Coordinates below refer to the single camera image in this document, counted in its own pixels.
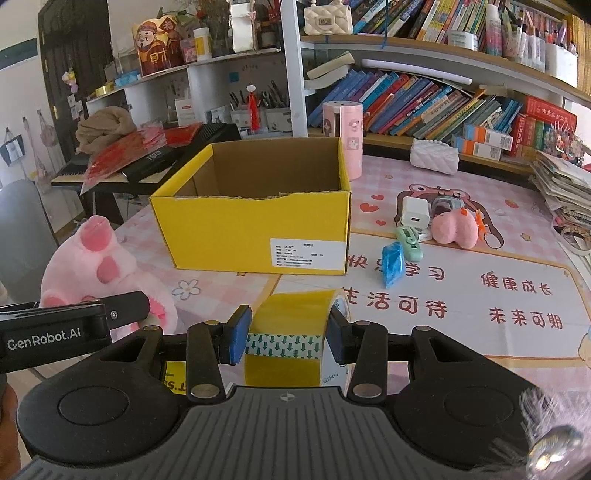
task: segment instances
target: beige purse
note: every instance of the beige purse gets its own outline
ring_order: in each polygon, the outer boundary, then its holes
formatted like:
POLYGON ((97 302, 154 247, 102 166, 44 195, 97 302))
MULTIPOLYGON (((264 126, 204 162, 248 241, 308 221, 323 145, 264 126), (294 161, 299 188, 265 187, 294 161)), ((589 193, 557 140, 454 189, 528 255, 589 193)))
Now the beige purse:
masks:
POLYGON ((353 21, 351 7, 343 5, 343 0, 333 0, 329 5, 318 7, 316 0, 312 6, 304 9, 307 35, 351 35, 353 21))

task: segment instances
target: tassel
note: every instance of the tassel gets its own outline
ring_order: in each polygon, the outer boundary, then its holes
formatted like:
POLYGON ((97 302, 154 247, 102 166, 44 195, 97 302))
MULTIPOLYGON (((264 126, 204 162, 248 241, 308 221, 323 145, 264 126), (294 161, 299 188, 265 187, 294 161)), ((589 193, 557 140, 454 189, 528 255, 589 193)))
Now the tassel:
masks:
POLYGON ((261 120, 259 119, 258 107, 256 106, 256 87, 252 84, 246 87, 248 91, 248 110, 251 113, 251 129, 257 131, 261 127, 261 120))

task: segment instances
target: brown cloth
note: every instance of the brown cloth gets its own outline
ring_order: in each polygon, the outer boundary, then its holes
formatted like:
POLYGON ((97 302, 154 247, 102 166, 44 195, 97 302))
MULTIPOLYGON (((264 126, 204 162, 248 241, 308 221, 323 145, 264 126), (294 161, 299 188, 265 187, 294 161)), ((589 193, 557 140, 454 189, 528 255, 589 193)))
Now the brown cloth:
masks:
POLYGON ((136 130, 134 121, 125 108, 108 106, 78 124, 76 138, 80 146, 77 151, 89 155, 98 153, 136 130))

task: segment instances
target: red heart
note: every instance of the red heart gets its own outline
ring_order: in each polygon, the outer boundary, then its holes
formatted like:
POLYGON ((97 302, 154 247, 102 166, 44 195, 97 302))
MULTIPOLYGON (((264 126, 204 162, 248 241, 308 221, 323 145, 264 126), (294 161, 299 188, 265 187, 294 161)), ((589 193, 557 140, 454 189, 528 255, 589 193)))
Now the red heart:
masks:
POLYGON ((369 203, 362 203, 359 205, 359 208, 365 213, 377 212, 379 210, 377 205, 370 205, 369 203))

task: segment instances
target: screw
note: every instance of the screw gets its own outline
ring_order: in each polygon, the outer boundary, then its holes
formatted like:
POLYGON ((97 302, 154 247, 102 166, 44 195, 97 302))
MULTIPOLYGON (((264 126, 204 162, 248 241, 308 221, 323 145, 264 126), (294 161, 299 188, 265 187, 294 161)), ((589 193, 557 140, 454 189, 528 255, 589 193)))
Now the screw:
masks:
POLYGON ((373 383, 360 383, 353 387, 353 393, 359 398, 376 398, 382 394, 382 389, 373 383))
POLYGON ((220 389, 210 383, 202 383, 195 385, 191 389, 191 395, 195 398, 207 400, 208 398, 215 398, 219 395, 220 389))

